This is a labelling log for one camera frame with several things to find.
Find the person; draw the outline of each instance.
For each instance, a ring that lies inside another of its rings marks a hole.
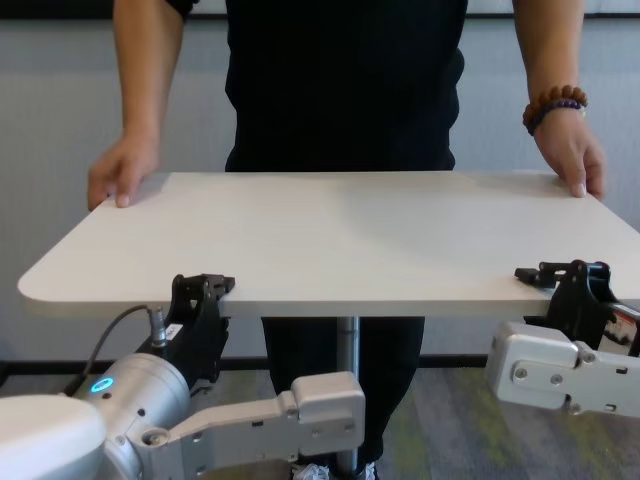
[[[513,6],[532,102],[527,111],[537,114],[529,125],[535,142],[574,196],[602,198],[605,155],[573,108],[582,94],[571,106],[548,108],[559,95],[549,93],[554,87],[564,98],[578,84],[583,0],[515,0]],[[90,209],[110,195],[127,207],[158,168],[167,97],[192,7],[191,0],[115,1],[123,130],[90,169]],[[237,128],[226,170],[453,169],[449,131],[458,116],[466,10],[466,0],[227,0],[226,92]],[[335,322],[263,319],[277,392],[298,376],[335,369]],[[422,318],[362,320],[367,408],[359,478],[377,478],[383,432],[412,381],[423,329]],[[329,478],[335,470],[332,458],[303,460],[291,478]]]

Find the blue indicator light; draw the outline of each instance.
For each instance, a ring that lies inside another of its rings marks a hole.
[[[93,386],[91,387],[91,393],[100,393],[107,390],[108,388],[111,388],[112,386],[113,378],[104,377],[102,380],[99,380],[93,384]]]

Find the left hand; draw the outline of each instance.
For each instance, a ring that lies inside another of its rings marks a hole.
[[[607,159],[582,113],[552,110],[536,128],[534,138],[544,159],[575,197],[588,192],[599,200],[604,198]]]

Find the gray wall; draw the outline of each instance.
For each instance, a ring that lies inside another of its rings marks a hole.
[[[582,60],[589,121],[610,157],[607,204],[636,228],[638,45],[640,21],[590,21]],[[459,168],[545,168],[520,125],[527,97],[512,22],[468,22],[462,49],[467,67],[452,138]],[[225,24],[191,23],[171,97],[163,170],[222,168],[234,133],[224,95],[226,63]],[[16,282],[86,215],[87,168],[117,137],[119,121],[107,22],[0,22],[0,359],[82,359],[105,326],[108,319],[31,316]],[[423,351],[484,352],[495,324],[432,319]],[[114,333],[104,357],[122,355],[144,336],[143,319],[130,320]],[[231,339],[227,355],[264,354],[255,319],[235,320]]]

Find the white tabletop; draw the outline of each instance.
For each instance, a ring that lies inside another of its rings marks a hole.
[[[169,174],[107,201],[20,280],[54,317],[168,305],[176,274],[224,274],[228,316],[540,314],[516,267],[611,265],[640,301],[640,234],[534,173]]]

